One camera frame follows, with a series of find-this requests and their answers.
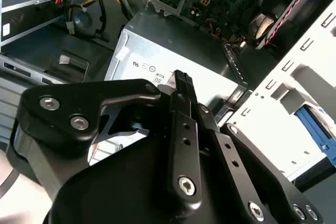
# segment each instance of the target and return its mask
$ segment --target black metal bracket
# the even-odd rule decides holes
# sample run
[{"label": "black metal bracket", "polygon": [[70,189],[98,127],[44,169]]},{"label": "black metal bracket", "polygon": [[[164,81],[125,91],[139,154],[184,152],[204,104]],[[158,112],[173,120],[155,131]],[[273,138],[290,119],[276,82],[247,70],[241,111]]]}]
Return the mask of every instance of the black metal bracket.
[{"label": "black metal bracket", "polygon": [[[160,91],[146,80],[40,86],[22,94],[17,119],[21,129],[37,141],[62,155],[80,156],[98,135],[104,106],[154,105],[160,96]],[[71,119],[77,116],[84,119],[77,121],[78,129],[71,125]]]},{"label": "black metal bracket", "polygon": [[[175,71],[173,77],[176,90],[170,95],[145,80],[43,86],[23,93],[15,127],[20,132],[13,132],[10,150],[29,161],[39,180],[48,175],[42,185],[59,187],[49,215],[55,223],[99,222],[86,211],[91,207],[99,220],[113,215],[116,223],[134,223],[125,209],[141,216],[141,223],[180,223],[181,218],[186,224],[323,223],[236,126],[219,132],[211,111],[197,103],[186,73]],[[128,117],[119,118],[123,108],[141,109],[150,135],[91,167],[80,166],[90,145],[103,141],[101,116],[111,115],[108,128],[119,126]],[[20,151],[15,141],[23,146]],[[56,183],[46,185],[51,178]],[[108,191],[99,195],[101,188]],[[97,206],[86,208],[77,200]],[[233,216],[227,216],[227,207]]]},{"label": "black metal bracket", "polygon": [[197,103],[192,79],[180,71],[173,74],[176,91],[171,94],[171,139],[168,162],[168,191],[178,200],[178,216],[186,217],[202,203],[197,123],[192,106]]},{"label": "black metal bracket", "polygon": [[232,139],[259,195],[279,223],[323,223],[311,202],[234,125],[221,131]]}]

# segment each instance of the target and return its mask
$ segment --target black plastic part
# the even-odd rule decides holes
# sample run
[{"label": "black plastic part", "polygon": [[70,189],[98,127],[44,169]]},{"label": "black plastic part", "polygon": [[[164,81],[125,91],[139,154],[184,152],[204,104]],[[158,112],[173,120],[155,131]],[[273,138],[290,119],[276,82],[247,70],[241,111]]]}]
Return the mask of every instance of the black plastic part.
[{"label": "black plastic part", "polygon": [[[171,96],[145,80],[44,86],[23,93],[17,115],[21,128],[37,144],[69,160],[100,141],[98,133],[127,131],[134,123],[150,131],[148,137],[74,174],[58,192],[45,222],[323,223],[315,207],[239,129],[235,133],[228,124],[221,128],[225,134],[218,131],[211,112],[197,104],[187,74],[175,71],[174,76],[176,91]],[[43,109],[43,97],[57,99],[60,108]],[[87,129],[72,128],[75,115],[88,120]],[[102,126],[104,115],[109,118]],[[181,177],[193,182],[191,195],[180,187]],[[251,202],[260,207],[263,220],[251,213]]]},{"label": "black plastic part", "polygon": [[[176,111],[172,112],[172,118],[167,189],[175,198],[172,204],[176,208],[175,215],[187,217],[199,208],[202,201],[197,124]],[[180,189],[178,180],[181,177],[187,177],[193,182],[196,188],[193,195],[188,196]]]},{"label": "black plastic part", "polygon": [[19,155],[16,150],[14,149],[14,138],[15,132],[18,126],[18,121],[15,120],[13,125],[13,131],[10,135],[9,144],[6,150],[6,157],[10,163],[19,173],[25,175],[26,177],[30,178],[32,181],[39,184],[39,181],[32,170],[32,167],[29,165],[27,159]]},{"label": "black plastic part", "polygon": [[[61,155],[75,157],[86,153],[98,135],[104,106],[155,104],[160,95],[153,84],[141,79],[33,87],[22,94],[17,119],[22,130],[37,141]],[[57,99],[60,108],[54,111],[42,108],[39,101],[43,97]],[[74,116],[85,118],[88,128],[75,130],[70,124]]]},{"label": "black plastic part", "polygon": [[[176,91],[170,97],[171,134],[168,157],[167,190],[174,200],[175,216],[185,218],[193,214],[202,203],[200,157],[198,154],[197,123],[192,117],[192,107],[197,98],[192,78],[176,70]],[[186,177],[195,187],[193,195],[186,195],[179,179]]]},{"label": "black plastic part", "polygon": [[[248,138],[238,130],[234,133],[226,124],[220,130],[231,137],[238,153],[246,166],[248,175],[258,190],[260,198],[266,202],[272,215],[279,223],[323,223],[323,218],[318,210],[308,199],[263,155],[263,153]],[[302,220],[294,211],[293,206],[298,206],[306,216]],[[306,206],[310,206],[318,216],[314,220]]]},{"label": "black plastic part", "polygon": [[200,155],[202,204],[186,219],[175,217],[166,196],[168,142],[144,138],[71,178],[50,211],[51,224],[245,223],[233,204],[218,159]]}]

